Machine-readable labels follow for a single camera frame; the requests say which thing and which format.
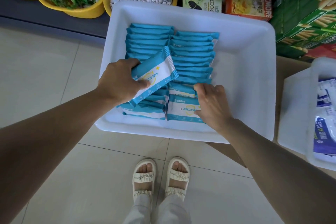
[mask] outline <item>person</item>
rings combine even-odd
[[[96,89],[0,130],[1,224],[11,222],[99,117],[149,86],[145,80],[132,79],[131,69],[138,64],[137,59],[110,63]],[[234,147],[285,223],[335,222],[336,182],[332,177],[235,119],[223,86],[198,83],[194,88],[201,106],[195,113]],[[188,165],[181,158],[173,159],[170,165],[172,175],[168,176],[165,207],[161,207],[168,211],[158,221],[190,223],[190,217],[183,212],[190,178]],[[149,221],[148,211],[140,208],[150,204],[155,170],[151,160],[136,166],[135,205],[126,223]]]

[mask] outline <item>white pants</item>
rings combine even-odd
[[[148,195],[141,194],[134,202],[124,224],[149,224],[150,222],[151,202]],[[189,224],[191,219],[183,201],[176,195],[170,195],[160,204],[155,222],[157,224]]]

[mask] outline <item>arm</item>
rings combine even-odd
[[[336,180],[234,119],[223,86],[194,88],[201,106],[195,113],[234,147],[286,224],[335,222]]]
[[[110,63],[95,90],[0,129],[0,223],[11,222],[99,117],[148,86],[131,77],[138,63]]]

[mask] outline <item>sandal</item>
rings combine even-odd
[[[144,164],[152,164],[153,171],[148,173],[137,173],[137,170],[139,167],[141,167]],[[133,173],[133,200],[135,202],[136,198],[140,194],[147,194],[150,198],[150,202],[152,202],[153,193],[154,193],[154,183],[155,183],[155,177],[156,177],[156,164],[154,160],[150,158],[146,158],[141,160],[135,167],[134,173]],[[152,182],[152,190],[135,190],[134,189],[134,183],[143,183],[143,182]]]
[[[175,161],[178,161],[179,163],[181,163],[187,170],[186,173],[177,171],[177,170],[173,170],[173,164]],[[186,192],[187,192],[187,187],[189,184],[189,176],[190,176],[190,168],[189,165],[187,164],[187,162],[180,157],[174,157],[170,160],[169,165],[168,165],[168,174],[167,174],[167,183],[166,183],[166,193],[165,193],[165,197],[168,197],[169,195],[177,195],[179,198],[182,199],[182,201],[184,201],[184,197],[186,196]],[[169,187],[169,180],[173,179],[173,180],[178,180],[178,181],[182,181],[182,182],[187,182],[185,189],[179,189],[179,188],[174,188],[174,187]]]

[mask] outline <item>small white bin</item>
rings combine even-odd
[[[306,155],[314,166],[336,171],[336,157],[313,152],[318,81],[332,77],[336,60],[317,58],[310,68],[285,79],[278,143]]]
[[[175,30],[219,32],[212,83],[226,88],[234,117],[273,140],[275,33],[263,21],[170,5],[121,1],[108,26],[100,77],[110,62],[125,58],[126,28],[134,23],[172,25]],[[123,116],[112,109],[96,123],[105,131],[228,143],[206,124]]]

